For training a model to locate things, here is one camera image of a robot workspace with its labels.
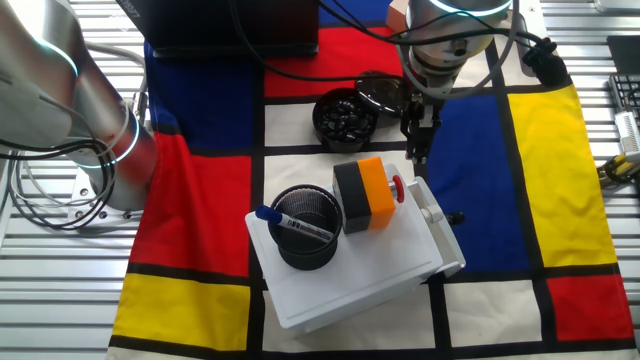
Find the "blue marker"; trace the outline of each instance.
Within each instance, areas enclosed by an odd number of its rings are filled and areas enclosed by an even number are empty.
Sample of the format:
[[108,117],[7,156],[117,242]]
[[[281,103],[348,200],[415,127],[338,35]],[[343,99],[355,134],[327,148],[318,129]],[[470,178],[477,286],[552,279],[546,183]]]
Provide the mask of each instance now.
[[331,238],[333,237],[333,233],[330,231],[321,229],[304,221],[294,219],[265,205],[258,206],[256,216],[258,219],[265,220],[269,224],[280,225],[283,228],[299,232],[325,243],[331,241]]

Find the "laptop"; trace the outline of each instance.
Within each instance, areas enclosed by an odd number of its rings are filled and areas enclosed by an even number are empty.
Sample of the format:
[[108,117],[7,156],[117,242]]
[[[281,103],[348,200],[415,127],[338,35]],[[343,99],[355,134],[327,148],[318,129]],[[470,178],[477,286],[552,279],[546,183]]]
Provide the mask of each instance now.
[[[158,58],[208,58],[248,54],[226,0],[116,0]],[[269,57],[318,52],[314,0],[238,0],[247,38]]]

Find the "tablecloth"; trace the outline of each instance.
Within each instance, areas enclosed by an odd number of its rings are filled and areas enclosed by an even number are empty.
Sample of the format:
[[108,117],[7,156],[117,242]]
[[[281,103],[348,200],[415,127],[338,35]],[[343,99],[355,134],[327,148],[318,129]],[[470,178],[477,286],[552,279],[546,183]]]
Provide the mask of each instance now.
[[[388,0],[344,1],[374,31]],[[272,59],[305,75],[401,74],[393,46],[321,14],[315,57]],[[463,69],[477,83],[496,38]],[[358,154],[314,137],[315,100],[353,83],[286,79],[249,59],[170,62],[146,46],[159,150],[109,348],[111,359],[637,359],[580,102],[526,76],[518,54],[479,95],[449,101],[427,165],[404,159],[398,126]],[[331,183],[334,164],[372,156],[420,175],[467,267],[294,337],[282,330],[244,216],[285,188]]]

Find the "pen holder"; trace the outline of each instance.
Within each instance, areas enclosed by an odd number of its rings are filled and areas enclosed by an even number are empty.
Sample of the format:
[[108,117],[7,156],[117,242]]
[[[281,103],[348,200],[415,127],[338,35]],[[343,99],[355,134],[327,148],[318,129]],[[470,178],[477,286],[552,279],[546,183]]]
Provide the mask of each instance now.
[[331,193],[314,185],[297,185],[280,193],[271,208],[333,233],[329,242],[325,243],[269,224],[271,237],[287,264],[298,270],[316,270],[333,258],[342,230],[342,210]]

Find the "black knob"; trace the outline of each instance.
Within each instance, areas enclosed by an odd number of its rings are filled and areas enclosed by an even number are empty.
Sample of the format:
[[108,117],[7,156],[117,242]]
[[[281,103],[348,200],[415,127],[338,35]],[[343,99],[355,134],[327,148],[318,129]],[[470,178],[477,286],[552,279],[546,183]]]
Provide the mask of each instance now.
[[451,214],[447,214],[446,217],[451,226],[460,225],[464,222],[464,213],[462,213],[462,211],[452,212]]

